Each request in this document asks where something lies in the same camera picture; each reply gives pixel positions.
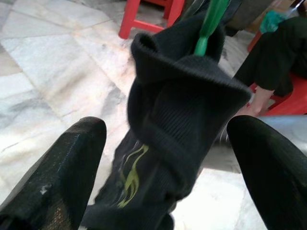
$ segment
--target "marble floor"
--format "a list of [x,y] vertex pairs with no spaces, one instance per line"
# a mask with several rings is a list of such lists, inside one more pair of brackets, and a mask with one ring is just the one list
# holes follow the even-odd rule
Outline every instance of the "marble floor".
[[[0,203],[59,135],[84,116],[107,125],[90,199],[104,184],[128,130],[134,79],[130,39],[118,37],[124,0],[0,0]],[[138,18],[163,25],[163,9]],[[230,76],[252,34],[227,37],[220,66]],[[265,230],[234,154],[213,149],[192,194],[174,211],[176,230]]]

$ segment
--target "black pants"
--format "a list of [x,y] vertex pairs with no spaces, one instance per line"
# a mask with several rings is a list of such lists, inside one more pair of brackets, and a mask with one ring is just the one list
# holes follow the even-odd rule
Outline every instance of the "black pants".
[[307,78],[307,19],[303,17],[288,19],[276,32],[263,34],[235,78],[284,96],[293,90],[290,71]]

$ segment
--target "yellow-green design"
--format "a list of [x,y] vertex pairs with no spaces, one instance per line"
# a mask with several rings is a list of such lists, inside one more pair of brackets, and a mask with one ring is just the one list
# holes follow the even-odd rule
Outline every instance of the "yellow-green design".
[[142,158],[142,156],[148,151],[149,147],[147,145],[142,145],[138,150],[134,151],[133,153],[131,153],[124,165],[123,168],[125,167],[125,164],[127,163],[127,161],[129,160],[130,157],[132,157],[135,154],[141,153],[137,159],[134,161],[131,170],[127,176],[127,179],[125,178],[125,175],[123,173],[123,171],[121,171],[120,176],[124,182],[124,188],[125,188],[125,196],[123,198],[123,200],[118,204],[118,207],[125,207],[136,195],[138,189],[139,189],[139,185],[140,185],[140,180],[139,180],[139,176],[138,176],[138,172],[136,171],[136,165],[138,163],[138,161]]

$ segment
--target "green handle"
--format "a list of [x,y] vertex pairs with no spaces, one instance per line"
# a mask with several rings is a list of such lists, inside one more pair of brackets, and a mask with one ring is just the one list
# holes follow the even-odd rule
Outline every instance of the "green handle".
[[205,20],[203,21],[200,38],[196,44],[194,54],[204,56],[209,37],[213,34],[224,15],[229,0],[211,0]]

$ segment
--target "teal cloth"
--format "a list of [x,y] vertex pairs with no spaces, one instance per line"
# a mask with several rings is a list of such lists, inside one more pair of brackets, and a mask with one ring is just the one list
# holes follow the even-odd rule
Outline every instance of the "teal cloth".
[[260,25],[261,33],[264,34],[266,32],[275,32],[278,28],[278,24],[286,19],[287,16],[283,13],[279,13],[276,11],[267,12]]

